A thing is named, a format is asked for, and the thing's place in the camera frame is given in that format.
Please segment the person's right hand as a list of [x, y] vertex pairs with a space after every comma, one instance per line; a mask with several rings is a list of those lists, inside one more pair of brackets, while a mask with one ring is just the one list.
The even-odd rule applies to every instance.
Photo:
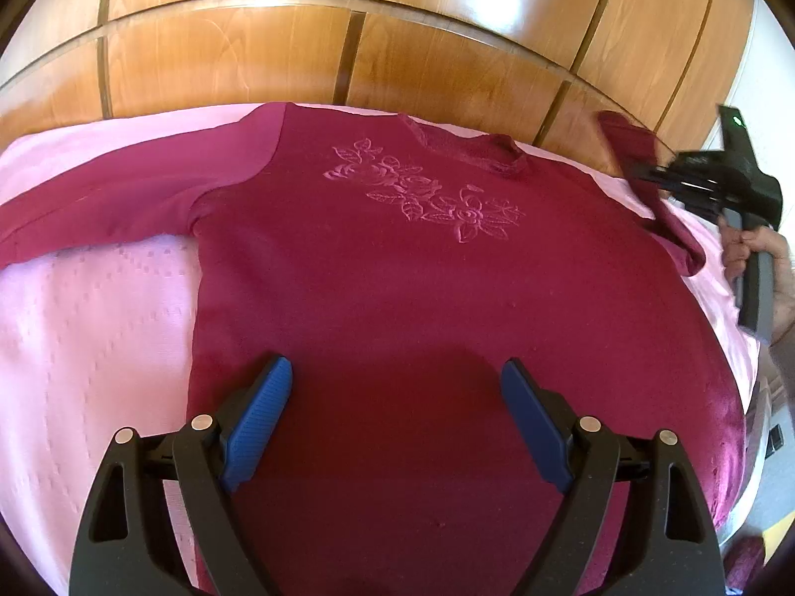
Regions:
[[733, 283], [745, 272], [752, 254], [767, 253], [774, 262], [774, 317], [776, 323], [794, 320], [794, 270], [787, 239], [767, 226], [738, 230], [725, 220], [718, 221], [722, 246], [723, 273]]

